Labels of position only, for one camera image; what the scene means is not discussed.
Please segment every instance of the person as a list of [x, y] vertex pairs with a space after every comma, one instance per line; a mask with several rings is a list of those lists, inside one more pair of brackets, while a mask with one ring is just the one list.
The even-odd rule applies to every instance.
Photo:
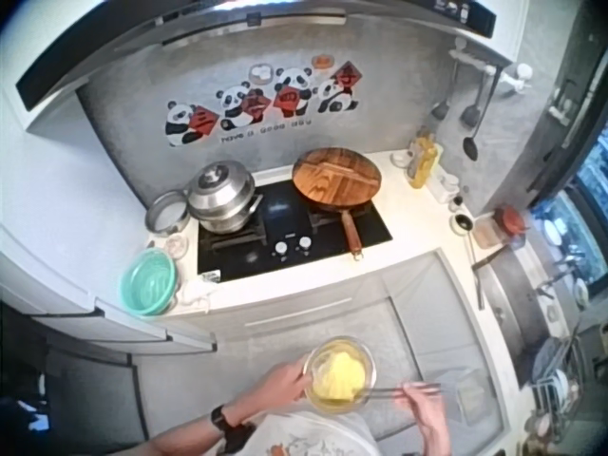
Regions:
[[[296, 402], [312, 383], [309, 374], [302, 374], [303, 365], [304, 359], [276, 366], [252, 389], [214, 409], [211, 416], [169, 429], [117, 454], [380, 455], [358, 414], [325, 416], [307, 409], [305, 401]], [[405, 384], [395, 394], [394, 403], [413, 413], [426, 456], [451, 454], [446, 409], [438, 390], [424, 383]]]

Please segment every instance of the cooking oil bottle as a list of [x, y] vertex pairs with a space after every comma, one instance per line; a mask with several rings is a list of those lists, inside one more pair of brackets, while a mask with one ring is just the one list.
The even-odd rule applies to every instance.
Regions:
[[422, 188], [437, 160], [437, 147], [428, 128], [422, 127], [410, 145], [414, 158], [408, 166], [408, 181], [413, 188]]

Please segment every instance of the black glass cooktop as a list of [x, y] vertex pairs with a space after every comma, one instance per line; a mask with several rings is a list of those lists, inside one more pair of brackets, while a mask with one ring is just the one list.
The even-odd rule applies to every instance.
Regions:
[[[315, 209], [291, 180], [263, 185], [256, 193], [262, 202], [240, 231], [216, 235], [199, 228], [199, 274], [219, 271], [225, 282], [349, 252], [339, 214]], [[351, 213], [364, 255], [366, 247], [392, 240], [373, 203]]]

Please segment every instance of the white t-shirt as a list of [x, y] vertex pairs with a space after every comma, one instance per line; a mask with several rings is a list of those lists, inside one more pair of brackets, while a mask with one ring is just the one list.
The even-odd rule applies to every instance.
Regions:
[[380, 456], [370, 429], [356, 413], [270, 413], [238, 456]]

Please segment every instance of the utensil rack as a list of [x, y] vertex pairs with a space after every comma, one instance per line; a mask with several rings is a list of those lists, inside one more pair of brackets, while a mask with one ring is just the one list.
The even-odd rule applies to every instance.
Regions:
[[[570, 346], [572, 346], [572, 354], [566, 359]], [[574, 382], [579, 385], [578, 394], [572, 394], [569, 390], [563, 404], [559, 404], [559, 393], [554, 382], [554, 374], [557, 369], [566, 374], [569, 385], [573, 385]], [[551, 419], [548, 435], [554, 443], [559, 443], [563, 439], [577, 414], [580, 399], [584, 394], [584, 373], [584, 358], [580, 349], [580, 340], [576, 336], [568, 337], [561, 341], [555, 358], [546, 367], [541, 378], [532, 384], [538, 415], [548, 413]]]

